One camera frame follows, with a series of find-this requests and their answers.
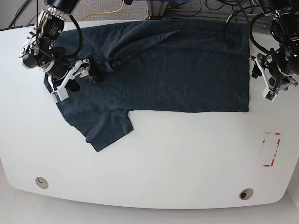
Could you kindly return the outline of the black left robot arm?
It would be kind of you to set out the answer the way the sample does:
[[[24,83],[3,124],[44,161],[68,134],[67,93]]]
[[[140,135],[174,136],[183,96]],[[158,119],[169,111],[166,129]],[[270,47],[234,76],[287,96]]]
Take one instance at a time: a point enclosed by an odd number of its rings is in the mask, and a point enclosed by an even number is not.
[[[281,90],[298,82],[292,77],[299,73],[299,2],[297,0],[260,0],[262,13],[250,21],[250,27],[266,16],[272,18],[271,35],[279,43],[277,50],[267,50],[258,44],[253,35],[251,42],[262,53],[251,59],[255,61],[252,77],[263,77],[266,87],[263,97],[273,100]]]

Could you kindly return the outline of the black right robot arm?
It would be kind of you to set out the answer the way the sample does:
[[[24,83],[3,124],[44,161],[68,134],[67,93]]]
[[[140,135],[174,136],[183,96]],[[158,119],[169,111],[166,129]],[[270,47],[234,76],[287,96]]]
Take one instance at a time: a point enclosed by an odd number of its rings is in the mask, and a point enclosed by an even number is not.
[[[78,1],[46,0],[44,3],[48,8],[37,16],[34,30],[28,34],[27,42],[19,54],[23,66],[27,69],[38,67],[44,72],[51,94],[58,94],[63,90],[79,91],[80,86],[75,81],[77,76],[91,76],[94,82],[103,82],[103,75],[93,56],[78,60],[75,64],[69,62],[79,54],[83,45],[81,28],[72,15]],[[55,46],[55,41],[64,30],[65,14],[78,32],[78,47],[71,54],[66,54],[65,48]]]

